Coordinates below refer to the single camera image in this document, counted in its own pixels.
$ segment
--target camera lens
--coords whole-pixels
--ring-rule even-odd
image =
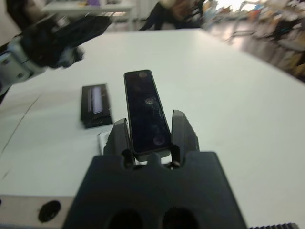
[[[162,135],[158,135],[153,138],[153,143],[157,146],[162,146],[165,142],[165,138]]]

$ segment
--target table surface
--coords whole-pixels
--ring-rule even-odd
[[[169,127],[173,109],[186,113],[248,225],[305,227],[301,82],[202,30],[104,34],[83,48],[83,61],[13,86],[0,106],[0,194],[74,196],[111,129],[83,129],[81,87],[106,83],[117,121],[128,117],[123,74],[150,69]]]
[[[129,2],[122,2],[120,4],[107,4],[103,6],[81,6],[78,2],[50,2],[41,10],[46,12],[58,11],[105,11],[105,10],[132,10],[134,5]]]

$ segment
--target robotic hand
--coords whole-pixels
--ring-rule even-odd
[[[82,59],[79,45],[104,33],[109,17],[86,16],[61,27],[54,16],[26,28],[0,47],[0,96],[47,67],[70,67]]]

